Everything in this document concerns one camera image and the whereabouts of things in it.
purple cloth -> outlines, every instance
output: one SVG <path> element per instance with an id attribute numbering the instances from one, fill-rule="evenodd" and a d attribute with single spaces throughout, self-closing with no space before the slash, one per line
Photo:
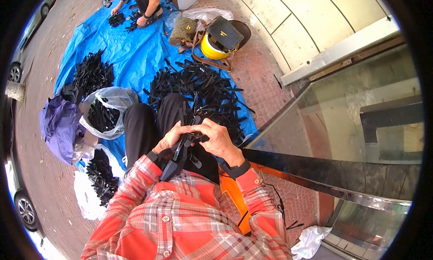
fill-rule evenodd
<path id="1" fill-rule="evenodd" d="M 82 115 L 78 105 L 60 95 L 48 99 L 39 113 L 42 139 L 51 152 L 68 165 L 72 165 L 74 142 L 86 132 L 79 123 Z"/>

shirt sleeve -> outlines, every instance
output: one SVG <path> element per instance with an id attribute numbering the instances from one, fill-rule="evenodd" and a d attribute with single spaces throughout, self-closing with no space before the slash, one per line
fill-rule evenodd
<path id="1" fill-rule="evenodd" d="M 104 217 L 84 246 L 81 259 L 96 255 L 97 250 L 115 253 L 120 232 L 131 211 L 143 202 L 159 181 L 161 169 L 146 155 L 137 160 L 125 180 L 111 198 Z"/>
<path id="2" fill-rule="evenodd" d="M 273 199 L 253 168 L 236 178 L 244 201 L 251 214 L 249 224 L 251 238 L 271 259 L 287 259 L 289 249 L 285 242 L 286 229 L 281 212 L 275 208 Z"/>

white wall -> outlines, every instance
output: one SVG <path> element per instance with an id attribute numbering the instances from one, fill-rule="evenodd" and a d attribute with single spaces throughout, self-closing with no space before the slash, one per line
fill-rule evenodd
<path id="1" fill-rule="evenodd" d="M 381 0 L 232 0 L 284 74 L 389 15 Z"/>

orange stool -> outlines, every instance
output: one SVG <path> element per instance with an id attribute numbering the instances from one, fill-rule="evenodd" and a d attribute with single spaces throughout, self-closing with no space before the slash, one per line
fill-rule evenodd
<path id="1" fill-rule="evenodd" d="M 230 177 L 220 175 L 219 186 L 221 187 L 222 193 L 227 192 L 229 194 L 230 198 L 232 199 L 233 203 L 235 203 L 236 208 L 241 214 L 242 219 L 243 215 L 246 213 L 246 211 L 248 211 L 248 207 L 243 200 L 242 192 L 239 189 L 236 181 Z M 251 218 L 251 214 L 248 212 L 245 218 L 242 220 L 242 223 L 239 225 L 239 229 L 241 230 L 242 234 L 246 234 L 251 231 L 251 228 L 249 227 L 249 218 Z"/>

leg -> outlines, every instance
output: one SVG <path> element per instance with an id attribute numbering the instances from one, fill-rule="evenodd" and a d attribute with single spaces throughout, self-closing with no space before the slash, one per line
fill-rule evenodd
<path id="1" fill-rule="evenodd" d="M 154 112 L 143 103 L 135 103 L 127 108 L 123 118 L 125 126 L 125 153 L 128 158 L 127 168 L 132 167 L 142 155 L 145 155 L 161 140 L 155 127 Z"/>
<path id="2" fill-rule="evenodd" d="M 184 101 L 186 101 L 185 97 L 180 94 L 170 94 L 164 98 L 156 116 L 156 127 L 161 135 L 165 135 L 181 119 L 179 108 L 183 106 Z M 219 184 L 218 163 L 213 155 L 206 152 L 198 143 L 191 147 L 191 153 L 201 161 L 202 166 L 197 169 L 190 160 L 187 160 L 184 169 Z"/>
<path id="3" fill-rule="evenodd" d="M 137 4 L 138 4 L 138 8 L 139 8 L 139 10 L 140 10 L 140 13 L 141 13 L 142 15 L 144 15 L 144 13 L 145 13 L 146 10 L 147 10 L 147 7 L 149 6 L 149 0 L 135 0 L 135 1 L 136 1 Z M 156 14 L 156 13 L 157 13 L 157 16 L 160 15 L 160 14 L 162 14 L 162 9 L 161 9 L 161 6 L 160 6 L 160 5 L 158 5 L 158 7 L 156 8 L 154 14 Z"/>

